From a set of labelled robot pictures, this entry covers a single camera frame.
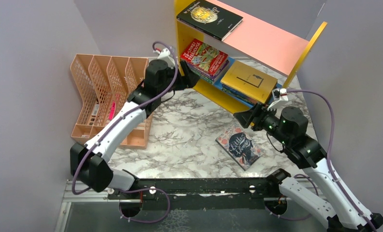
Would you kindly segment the green 104-storey treehouse book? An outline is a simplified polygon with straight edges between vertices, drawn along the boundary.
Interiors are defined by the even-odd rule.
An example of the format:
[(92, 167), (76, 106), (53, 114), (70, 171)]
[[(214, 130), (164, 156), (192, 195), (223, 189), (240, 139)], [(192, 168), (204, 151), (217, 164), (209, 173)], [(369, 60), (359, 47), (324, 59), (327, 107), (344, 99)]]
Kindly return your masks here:
[(203, 73), (202, 71), (199, 71), (197, 68), (194, 68), (193, 66), (191, 65), (188, 65), (189, 69), (195, 73), (196, 75), (198, 75), (201, 79), (207, 81), (208, 83), (210, 84), (213, 84), (214, 83), (214, 78), (211, 77), (210, 75), (206, 74), (206, 73)]

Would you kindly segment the purple 52-storey treehouse book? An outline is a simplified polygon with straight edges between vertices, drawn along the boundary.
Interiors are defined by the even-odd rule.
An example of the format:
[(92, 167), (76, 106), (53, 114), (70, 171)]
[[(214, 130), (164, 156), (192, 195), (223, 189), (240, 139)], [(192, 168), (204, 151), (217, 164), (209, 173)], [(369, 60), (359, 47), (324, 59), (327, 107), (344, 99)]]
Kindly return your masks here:
[(213, 78), (214, 78), (214, 82), (216, 82), (219, 78), (221, 78), (221, 77), (224, 76), (224, 74), (227, 72), (229, 66), (230, 66), (230, 60), (227, 59), (227, 60), (224, 62), (224, 64), (221, 65), (220, 69), (219, 69), (214, 75), (210, 75), (210, 74), (208, 74), (208, 73), (206, 73), (206, 72), (203, 72), (203, 71), (202, 71), (202, 72), (203, 72), (203, 73), (206, 73), (206, 74), (208, 74), (208, 75), (210, 75), (211, 77), (213, 77)]

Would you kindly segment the red 13-storey treehouse book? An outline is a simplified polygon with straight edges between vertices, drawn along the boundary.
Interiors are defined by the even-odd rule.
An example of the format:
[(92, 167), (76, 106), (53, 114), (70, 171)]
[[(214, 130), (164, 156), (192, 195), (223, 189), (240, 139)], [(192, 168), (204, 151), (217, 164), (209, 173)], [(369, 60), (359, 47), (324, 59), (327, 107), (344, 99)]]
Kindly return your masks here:
[(181, 60), (210, 75), (214, 75), (228, 57), (227, 53), (198, 39), (193, 39), (180, 55)]

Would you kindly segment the Jane Eyre book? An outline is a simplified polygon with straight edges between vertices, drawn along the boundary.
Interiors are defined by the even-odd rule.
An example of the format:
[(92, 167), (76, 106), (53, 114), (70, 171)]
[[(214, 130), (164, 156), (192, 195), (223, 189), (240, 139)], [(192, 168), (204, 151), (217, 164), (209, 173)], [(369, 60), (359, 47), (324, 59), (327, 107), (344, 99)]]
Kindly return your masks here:
[[(223, 86), (223, 85), (222, 85)], [(226, 85), (225, 85), (226, 86)], [(239, 90), (238, 90), (239, 91)], [(241, 91), (239, 91), (239, 92), (241, 92)], [(243, 92), (241, 92), (241, 93), (243, 93)], [(246, 95), (245, 93), (243, 93), (244, 95)], [(248, 96), (248, 95), (246, 95), (246, 96)], [(250, 97), (250, 96), (248, 96), (248, 97)], [(250, 97), (251, 98), (251, 97)], [(252, 99), (252, 101), (253, 101), (253, 103), (255, 103), (256, 102), (256, 99), (254, 99), (254, 98), (251, 98)]]

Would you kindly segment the yellow hardcover book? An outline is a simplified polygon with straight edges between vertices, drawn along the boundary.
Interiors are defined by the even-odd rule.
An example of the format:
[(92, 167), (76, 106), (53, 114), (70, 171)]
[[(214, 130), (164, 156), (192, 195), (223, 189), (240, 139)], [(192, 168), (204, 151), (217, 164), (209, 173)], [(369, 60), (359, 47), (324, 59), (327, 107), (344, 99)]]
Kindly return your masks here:
[(275, 77), (240, 61), (234, 61), (221, 79), (222, 85), (239, 90), (261, 103), (268, 102), (277, 82)]

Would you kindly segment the Little Women floral book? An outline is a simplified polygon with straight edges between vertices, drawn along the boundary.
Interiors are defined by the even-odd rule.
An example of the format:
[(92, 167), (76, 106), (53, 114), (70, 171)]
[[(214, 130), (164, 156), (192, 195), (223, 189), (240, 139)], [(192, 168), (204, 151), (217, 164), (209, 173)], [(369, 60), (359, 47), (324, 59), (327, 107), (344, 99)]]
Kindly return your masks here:
[(244, 171), (247, 171), (264, 152), (264, 149), (237, 125), (226, 129), (215, 142)]

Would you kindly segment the black Moon and Sixpence book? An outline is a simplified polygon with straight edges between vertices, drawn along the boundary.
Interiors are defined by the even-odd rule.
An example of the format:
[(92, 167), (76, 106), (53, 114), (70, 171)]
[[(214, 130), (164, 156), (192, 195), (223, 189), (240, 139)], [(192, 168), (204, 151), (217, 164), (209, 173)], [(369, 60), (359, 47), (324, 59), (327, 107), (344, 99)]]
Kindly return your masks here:
[(177, 20), (219, 41), (224, 41), (243, 17), (206, 0), (195, 0), (177, 14)]

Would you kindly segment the dark green Alice book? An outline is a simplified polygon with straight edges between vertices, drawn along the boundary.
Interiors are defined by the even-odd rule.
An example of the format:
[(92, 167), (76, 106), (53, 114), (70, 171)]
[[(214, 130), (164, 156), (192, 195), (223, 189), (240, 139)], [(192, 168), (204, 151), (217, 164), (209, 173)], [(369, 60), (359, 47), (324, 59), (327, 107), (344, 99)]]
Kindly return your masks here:
[(228, 86), (223, 85), (222, 91), (229, 93), (229, 94), (233, 95), (234, 97), (236, 97), (236, 98), (238, 98), (238, 99), (240, 99), (240, 100), (242, 100), (248, 104), (253, 104), (253, 101), (250, 97), (244, 95), (243, 93), (241, 93), (241, 92), (239, 92), (233, 88), (230, 88)]

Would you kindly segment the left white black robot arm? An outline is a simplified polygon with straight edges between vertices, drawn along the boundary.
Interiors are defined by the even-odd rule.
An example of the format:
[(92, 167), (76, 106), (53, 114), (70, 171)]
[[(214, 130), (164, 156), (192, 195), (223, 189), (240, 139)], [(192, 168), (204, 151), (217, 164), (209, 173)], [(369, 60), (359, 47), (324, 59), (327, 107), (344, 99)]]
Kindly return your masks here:
[(106, 188), (119, 189), (126, 198), (138, 194), (136, 176), (125, 170), (109, 167), (113, 153), (128, 135), (160, 106), (162, 96), (170, 91), (193, 88), (199, 81), (185, 61), (174, 62), (174, 67), (162, 59), (151, 61), (144, 80), (128, 96), (117, 115), (98, 134), (84, 145), (75, 143), (70, 149), (70, 168), (73, 175), (72, 192), (79, 180), (87, 189), (101, 192)]

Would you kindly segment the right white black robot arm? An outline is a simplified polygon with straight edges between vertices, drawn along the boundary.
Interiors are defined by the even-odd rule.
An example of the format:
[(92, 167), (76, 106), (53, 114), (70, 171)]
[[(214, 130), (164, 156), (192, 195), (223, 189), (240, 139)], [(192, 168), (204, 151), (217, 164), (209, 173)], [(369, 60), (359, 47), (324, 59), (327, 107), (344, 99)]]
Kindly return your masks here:
[(276, 110), (256, 104), (233, 116), (242, 127), (265, 130), (282, 143), (284, 154), (314, 181), (325, 199), (301, 187), (283, 169), (267, 177), (266, 192), (273, 197), (282, 193), (291, 198), (318, 219), (328, 232), (373, 232), (380, 228), (383, 216), (371, 212), (346, 185), (340, 187), (340, 182), (334, 180), (335, 170), (328, 167), (326, 151), (306, 134), (308, 119), (303, 112), (298, 107), (288, 106), (283, 108), (280, 117), (275, 114)]

